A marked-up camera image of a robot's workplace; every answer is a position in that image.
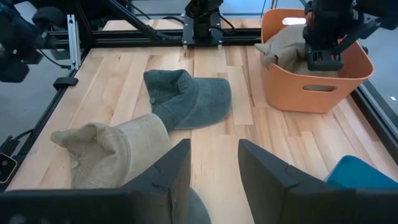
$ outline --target gray floor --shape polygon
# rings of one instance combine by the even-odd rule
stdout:
[[[188,0],[134,1],[134,4],[148,14],[157,13],[180,14]],[[224,0],[221,7],[228,17],[259,17],[264,5],[263,0]],[[271,7],[271,1],[265,8]],[[299,0],[278,0],[277,7],[301,8]],[[398,30],[379,30],[363,43],[369,48],[369,55],[375,65],[375,74],[370,79],[390,106],[398,113],[398,69],[395,54],[398,52]],[[52,100],[55,90],[52,86],[57,77],[66,76],[67,70],[62,70],[47,59],[39,65],[30,66],[30,73],[20,84],[0,83],[0,143],[8,135],[17,135],[31,129],[40,119],[42,113]]]

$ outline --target gray cap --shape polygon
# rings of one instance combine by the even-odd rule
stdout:
[[[167,130],[200,128],[224,119],[231,87],[224,78],[192,78],[185,70],[144,73],[152,112]]]

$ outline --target basket handle hole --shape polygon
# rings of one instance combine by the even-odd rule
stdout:
[[[283,25],[297,25],[297,24],[305,24],[307,20],[305,18],[298,17],[286,17],[282,20]]]
[[[328,85],[305,85],[303,86],[303,90],[332,92],[336,90],[336,87]]]

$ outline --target baseball cap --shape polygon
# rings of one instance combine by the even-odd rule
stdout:
[[[231,87],[224,78],[193,78],[186,70],[144,72],[152,112],[167,130],[208,126],[224,119]]]
[[[50,138],[69,152],[73,189],[120,187],[170,150],[166,128],[155,114],[115,127],[88,123]]]

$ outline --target wooden table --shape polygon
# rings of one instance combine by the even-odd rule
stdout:
[[[260,27],[260,19],[233,21]],[[180,29],[174,21],[149,21],[158,29]],[[132,29],[111,21],[106,30]],[[324,179],[344,155],[357,156],[398,180],[398,167],[351,97],[327,114],[279,111],[267,104],[259,52],[253,47],[93,49],[9,185],[12,189],[70,187],[69,156],[50,141],[54,131],[95,121],[116,125],[150,113],[142,74],[150,69],[186,69],[194,77],[223,77],[231,84],[232,107],[215,125],[172,131],[173,145],[192,140],[191,186],[213,223],[253,223],[238,167],[238,140],[249,139],[299,169]]]

